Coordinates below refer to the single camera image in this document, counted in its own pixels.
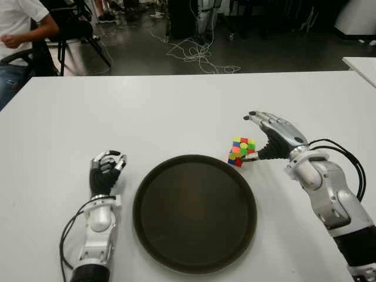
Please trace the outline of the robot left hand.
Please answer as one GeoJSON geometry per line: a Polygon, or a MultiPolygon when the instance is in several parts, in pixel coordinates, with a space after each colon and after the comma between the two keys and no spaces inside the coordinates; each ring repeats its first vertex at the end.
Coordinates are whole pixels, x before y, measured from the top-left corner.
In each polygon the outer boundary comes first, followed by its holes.
{"type": "Polygon", "coordinates": [[[110,195],[126,164],[127,156],[116,150],[106,150],[94,157],[89,170],[91,197],[110,195]]]}

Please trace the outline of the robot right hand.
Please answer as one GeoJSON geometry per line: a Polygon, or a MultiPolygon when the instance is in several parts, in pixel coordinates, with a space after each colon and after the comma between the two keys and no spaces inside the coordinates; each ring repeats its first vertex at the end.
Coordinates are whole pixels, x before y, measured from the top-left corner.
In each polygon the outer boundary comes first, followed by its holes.
{"type": "Polygon", "coordinates": [[[290,159],[293,152],[309,148],[306,137],[290,122],[271,113],[251,111],[243,117],[255,123],[267,136],[266,145],[241,158],[243,162],[256,160],[290,159]]]}

